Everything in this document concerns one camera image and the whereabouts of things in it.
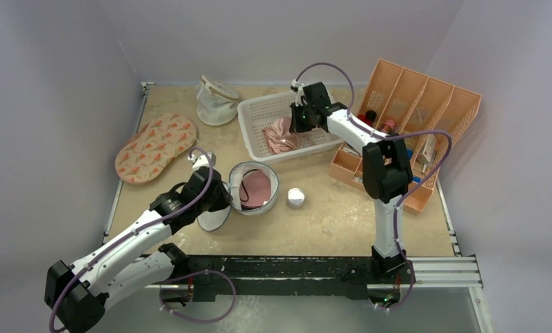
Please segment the dark pink black-strap bra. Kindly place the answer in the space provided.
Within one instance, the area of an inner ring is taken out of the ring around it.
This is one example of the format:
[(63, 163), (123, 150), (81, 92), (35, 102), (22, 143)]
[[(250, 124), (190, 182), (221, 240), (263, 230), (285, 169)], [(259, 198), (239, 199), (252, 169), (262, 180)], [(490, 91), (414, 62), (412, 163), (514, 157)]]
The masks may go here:
[(244, 172), (239, 190), (242, 210), (258, 209), (264, 206), (271, 196), (271, 181), (263, 171), (251, 169)]

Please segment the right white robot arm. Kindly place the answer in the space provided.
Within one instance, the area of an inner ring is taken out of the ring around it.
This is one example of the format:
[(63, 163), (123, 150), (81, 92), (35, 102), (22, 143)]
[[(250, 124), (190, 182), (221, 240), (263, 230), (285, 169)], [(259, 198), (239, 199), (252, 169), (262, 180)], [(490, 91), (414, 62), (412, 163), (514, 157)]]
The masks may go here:
[(402, 237), (404, 196), (413, 174), (405, 141), (365, 126), (347, 106), (331, 101), (323, 83), (293, 81), (291, 89), (296, 94), (291, 104), (292, 132), (321, 128), (360, 151), (362, 184), (374, 201), (376, 232), (371, 272), (380, 282), (390, 281), (406, 264)]

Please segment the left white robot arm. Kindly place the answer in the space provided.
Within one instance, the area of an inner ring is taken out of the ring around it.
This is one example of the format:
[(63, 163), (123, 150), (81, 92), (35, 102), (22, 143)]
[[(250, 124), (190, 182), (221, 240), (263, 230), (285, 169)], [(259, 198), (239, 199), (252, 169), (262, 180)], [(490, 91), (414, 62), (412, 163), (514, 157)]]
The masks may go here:
[(213, 275), (209, 268), (192, 268), (190, 257), (167, 240), (203, 214), (227, 209), (231, 201), (221, 174), (200, 166), (100, 248), (71, 264), (54, 263), (44, 291), (49, 331), (86, 332), (111, 307), (149, 284)]

